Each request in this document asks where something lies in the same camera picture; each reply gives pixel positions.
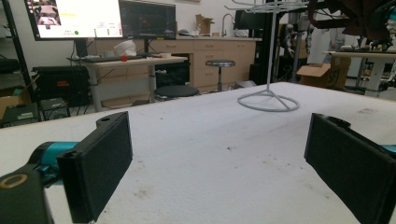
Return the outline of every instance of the round stool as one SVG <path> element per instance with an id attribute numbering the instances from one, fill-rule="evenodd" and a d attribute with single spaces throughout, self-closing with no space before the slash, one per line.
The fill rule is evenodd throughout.
<path id="1" fill-rule="evenodd" d="M 187 85 L 180 86 L 163 86 L 154 91 L 155 99 L 158 101 L 174 100 L 180 97 L 189 97 L 198 95 L 199 91 L 194 87 Z"/>
<path id="2" fill-rule="evenodd" d="M 219 82 L 218 82 L 218 91 L 222 91 L 221 84 L 221 67 L 232 67 L 235 66 L 235 62 L 232 60 L 208 60 L 206 61 L 206 66 L 214 66 L 219 68 Z"/>

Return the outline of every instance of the stool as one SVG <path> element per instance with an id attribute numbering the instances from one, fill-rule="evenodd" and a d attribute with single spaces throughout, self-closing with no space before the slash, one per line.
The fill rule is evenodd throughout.
<path id="1" fill-rule="evenodd" d="M 154 91 L 155 99 L 158 101 L 174 100 L 180 97 L 198 95 L 199 91 L 188 85 L 163 86 Z"/>
<path id="2" fill-rule="evenodd" d="M 232 67 L 235 66 L 235 62 L 232 60 L 208 60 L 206 61 L 206 66 L 214 66 L 219 68 L 219 82 L 218 82 L 218 91 L 222 91 L 221 84 L 221 67 Z"/>

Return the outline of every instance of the circular metal base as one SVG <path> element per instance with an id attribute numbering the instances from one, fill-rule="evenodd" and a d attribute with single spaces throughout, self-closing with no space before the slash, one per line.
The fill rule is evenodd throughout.
<path id="1" fill-rule="evenodd" d="M 285 108 L 284 109 L 278 109 L 278 108 L 271 108 L 271 107 L 258 107 L 258 106 L 254 106 L 254 105 L 249 105 L 247 103 L 242 102 L 243 99 L 246 99 L 250 96 L 266 96 L 266 97 L 275 97 Z M 289 106 L 287 105 L 283 100 L 286 100 L 288 102 L 291 102 L 293 106 Z M 248 95 L 243 95 L 241 97 L 238 98 L 238 103 L 242 106 L 245 106 L 247 108 L 250 109 L 255 109 L 255 110 L 260 110 L 260 111 L 267 111 L 267 112 L 290 112 L 293 110 L 296 110 L 300 107 L 300 104 L 296 101 L 293 100 L 289 97 L 285 97 L 285 96 L 280 96 L 280 95 L 276 95 L 274 92 L 266 90 L 266 91 L 258 91 L 252 94 L 248 94 Z"/>

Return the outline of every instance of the desk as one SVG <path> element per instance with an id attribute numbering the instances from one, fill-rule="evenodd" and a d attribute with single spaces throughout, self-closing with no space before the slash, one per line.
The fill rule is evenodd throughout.
<path id="1" fill-rule="evenodd" d="M 128 110 L 134 160 L 97 223 L 359 223 L 304 159 L 311 113 L 344 119 L 378 144 L 394 144 L 396 126 L 389 124 L 396 121 L 396 104 L 291 83 L 271 84 L 271 89 L 300 102 L 292 112 L 261 112 L 236 101 L 265 89 L 4 129 L 0 175 L 25 164 L 40 144 L 80 141 L 97 119 Z M 63 187 L 46 192 L 55 223 L 71 223 Z"/>
<path id="2" fill-rule="evenodd" d="M 87 67 L 90 75 L 91 91 L 93 98 L 93 105 L 95 111 L 102 111 L 103 100 L 113 99 L 121 96 L 132 95 L 143 91 L 150 91 L 150 101 L 154 101 L 154 94 L 156 89 L 155 82 L 155 64 L 163 63 L 181 63 L 187 60 L 185 57 L 170 57 L 170 58 L 151 58 L 151 59 L 138 59 L 129 60 L 128 62 L 108 62 L 108 63 L 86 63 L 83 64 Z M 140 78 L 138 80 L 123 80 L 122 82 L 113 83 L 98 83 L 97 70 L 102 68 L 122 68 L 136 65 L 148 66 L 148 78 Z"/>
<path id="3" fill-rule="evenodd" d="M 364 52 L 335 52 L 325 51 L 334 57 L 356 57 L 356 58 L 368 58 L 370 62 L 374 63 L 373 70 L 370 75 L 370 81 L 367 84 L 366 92 L 364 95 L 367 96 L 379 96 L 378 87 L 381 82 L 381 76 L 384 72 L 385 63 L 393 63 L 396 60 L 396 53 L 364 53 Z"/>

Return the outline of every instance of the monitor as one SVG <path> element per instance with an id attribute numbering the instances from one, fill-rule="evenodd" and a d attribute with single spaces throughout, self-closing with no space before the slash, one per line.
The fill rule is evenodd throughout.
<path id="1" fill-rule="evenodd" d="M 176 39 L 176 6 L 120 0 L 124 37 L 133 39 Z"/>
<path id="2" fill-rule="evenodd" d="M 265 13 L 252 13 L 245 10 L 235 11 L 235 30 L 260 30 L 263 29 Z"/>
<path id="3" fill-rule="evenodd" d="M 122 37 L 119 0 L 24 0 L 35 40 Z"/>

